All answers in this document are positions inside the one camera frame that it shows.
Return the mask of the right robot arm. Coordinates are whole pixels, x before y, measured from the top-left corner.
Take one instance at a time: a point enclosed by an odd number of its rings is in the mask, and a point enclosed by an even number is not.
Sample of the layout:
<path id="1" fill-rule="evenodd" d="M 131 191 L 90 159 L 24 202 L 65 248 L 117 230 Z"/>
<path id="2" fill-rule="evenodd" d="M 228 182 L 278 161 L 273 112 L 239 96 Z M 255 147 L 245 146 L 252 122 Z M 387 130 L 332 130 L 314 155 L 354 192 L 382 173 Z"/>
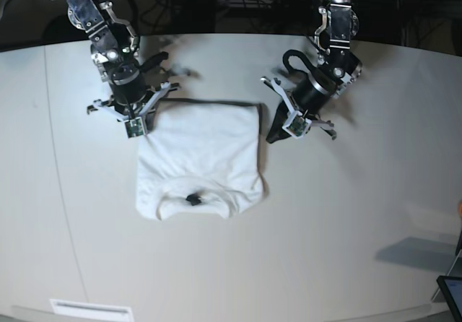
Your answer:
<path id="1" fill-rule="evenodd" d="M 120 19 L 110 0 L 66 0 L 67 17 L 90 40 L 93 64 L 107 83 L 111 96 L 94 100 L 87 113 L 104 111 L 121 122 L 127 137 L 146 136 L 148 120 L 154 117 L 158 102 L 177 84 L 163 82 L 157 87 L 147 84 L 144 75 L 169 58 L 161 51 L 145 62 L 138 60 L 140 37 L 134 26 Z"/>

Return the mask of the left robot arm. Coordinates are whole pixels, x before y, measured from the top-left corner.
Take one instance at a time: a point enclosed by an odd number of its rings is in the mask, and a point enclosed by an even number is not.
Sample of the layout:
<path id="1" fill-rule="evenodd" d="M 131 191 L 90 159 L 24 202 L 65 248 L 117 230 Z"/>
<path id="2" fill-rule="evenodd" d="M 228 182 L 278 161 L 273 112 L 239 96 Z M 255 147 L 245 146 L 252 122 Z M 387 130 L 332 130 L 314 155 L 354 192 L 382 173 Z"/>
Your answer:
<path id="1" fill-rule="evenodd" d="M 288 138 L 301 139 L 313 127 L 336 139 L 334 123 L 324 121 L 321 110 L 362 73 L 362 62 L 351 51 L 352 38 L 359 29 L 354 0 L 319 1 L 321 23 L 308 38 L 316 56 L 311 58 L 295 49 L 289 49 L 282 56 L 288 75 L 300 74 L 301 80 L 288 90 L 276 78 L 261 77 L 281 98 L 266 136 L 269 144 Z"/>

